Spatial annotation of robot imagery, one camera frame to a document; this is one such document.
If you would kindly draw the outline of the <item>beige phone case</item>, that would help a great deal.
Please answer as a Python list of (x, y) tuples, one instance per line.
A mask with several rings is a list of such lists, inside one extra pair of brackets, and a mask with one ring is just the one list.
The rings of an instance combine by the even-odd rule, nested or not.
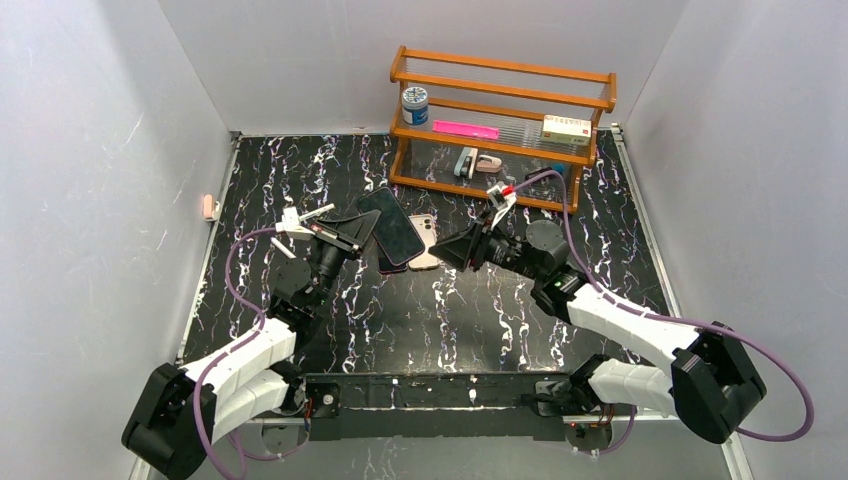
[(429, 250), (438, 241), (436, 232), (436, 221), (431, 214), (418, 214), (409, 216), (416, 233), (425, 246), (424, 252), (408, 262), (408, 268), (412, 271), (426, 271), (436, 269), (441, 261)]

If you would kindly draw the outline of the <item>phone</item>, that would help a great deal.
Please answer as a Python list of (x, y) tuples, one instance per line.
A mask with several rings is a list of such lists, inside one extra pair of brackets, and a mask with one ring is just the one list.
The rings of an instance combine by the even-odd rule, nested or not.
[(356, 205), (360, 213), (372, 210), (380, 213), (373, 235), (390, 264), (408, 263), (425, 252), (420, 235), (388, 187), (367, 193)]
[(385, 252), (382, 249), (377, 250), (377, 263), (377, 270), (381, 275), (398, 274), (406, 272), (408, 270), (407, 263), (401, 263), (398, 265), (392, 264), (390, 259), (386, 256)]

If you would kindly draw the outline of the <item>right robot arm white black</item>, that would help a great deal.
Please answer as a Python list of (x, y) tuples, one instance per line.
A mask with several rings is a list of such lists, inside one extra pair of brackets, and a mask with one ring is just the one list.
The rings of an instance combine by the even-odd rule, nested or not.
[(627, 300), (596, 291), (577, 269), (562, 229), (551, 221), (534, 221), (525, 236), (512, 237), (476, 220), (429, 252), (459, 271), (491, 263), (524, 276), (532, 280), (531, 297), (544, 313), (645, 359), (628, 364), (592, 355), (566, 380), (532, 394), (541, 415), (553, 408), (588, 412), (629, 404), (674, 416), (700, 438), (719, 444), (767, 394), (739, 340), (716, 328), (653, 320)]

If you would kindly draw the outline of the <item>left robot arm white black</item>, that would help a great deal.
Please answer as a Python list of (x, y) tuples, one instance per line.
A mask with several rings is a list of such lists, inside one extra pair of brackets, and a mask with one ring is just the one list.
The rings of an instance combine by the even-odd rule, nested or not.
[(370, 210), (342, 220), (322, 221), (324, 206), (300, 214), (285, 209), (275, 225), (249, 232), (231, 247), (232, 261), (244, 242), (285, 235), (312, 242), (307, 258), (287, 247), (271, 301), (263, 308), (225, 280), (233, 298), (255, 313), (244, 334), (183, 366), (164, 363), (149, 376), (121, 436), (122, 445), (168, 479), (189, 478), (210, 460), (226, 479), (234, 473), (213, 445), (259, 414), (282, 406), (298, 374), (289, 358), (311, 340), (316, 310), (329, 298), (344, 263), (359, 258), (380, 220)]

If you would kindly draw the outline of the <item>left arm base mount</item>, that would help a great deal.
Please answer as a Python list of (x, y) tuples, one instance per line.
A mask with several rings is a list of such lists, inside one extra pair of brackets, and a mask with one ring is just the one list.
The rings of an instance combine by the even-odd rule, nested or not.
[(277, 405), (248, 421), (248, 426), (259, 428), (265, 449), (257, 457), (283, 457), (301, 449), (310, 439), (315, 419), (334, 419), (339, 415), (340, 400), (338, 382), (296, 380)]

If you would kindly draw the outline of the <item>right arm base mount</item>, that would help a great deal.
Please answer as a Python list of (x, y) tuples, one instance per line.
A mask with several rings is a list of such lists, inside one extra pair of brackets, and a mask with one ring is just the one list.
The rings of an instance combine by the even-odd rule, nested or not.
[[(572, 384), (569, 380), (536, 382), (532, 393), (520, 396), (520, 404), (540, 417), (561, 418), (571, 449), (593, 457), (621, 448), (632, 434), (638, 413), (635, 406), (600, 400), (587, 383)], [(627, 423), (624, 432), (614, 439), (613, 421), (618, 407), (623, 407)]]

